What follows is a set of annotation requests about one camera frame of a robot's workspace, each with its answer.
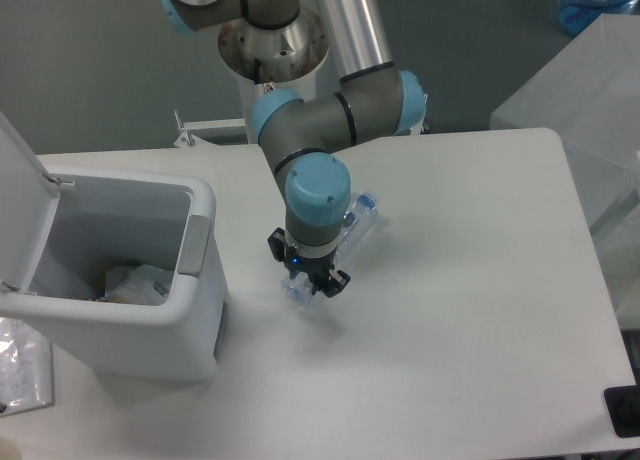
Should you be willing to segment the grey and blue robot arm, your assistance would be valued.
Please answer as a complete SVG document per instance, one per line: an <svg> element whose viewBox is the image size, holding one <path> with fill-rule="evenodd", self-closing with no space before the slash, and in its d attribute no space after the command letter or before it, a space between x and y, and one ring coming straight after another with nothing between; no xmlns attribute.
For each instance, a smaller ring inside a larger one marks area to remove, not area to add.
<svg viewBox="0 0 640 460"><path fill-rule="evenodd" d="M285 202L268 244L308 292L349 283L336 265L351 180L338 151L404 134L424 118L423 89L399 70L376 0L160 0L174 27L220 27L228 67L263 91L245 111Z"/></svg>

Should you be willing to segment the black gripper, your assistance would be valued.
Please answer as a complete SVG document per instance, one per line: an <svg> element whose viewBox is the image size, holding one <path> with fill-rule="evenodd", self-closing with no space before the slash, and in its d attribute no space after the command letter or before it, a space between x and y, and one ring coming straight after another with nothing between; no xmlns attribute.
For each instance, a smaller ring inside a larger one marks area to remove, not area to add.
<svg viewBox="0 0 640 460"><path fill-rule="evenodd" d="M320 257L312 258L299 253L293 246L287 246L285 230L277 227L267 239L273 258L284 263L288 270L288 279L294 280L306 274L312 284L313 295L321 293L333 298L343 292L351 277L343 270L334 269L336 249Z"/></svg>

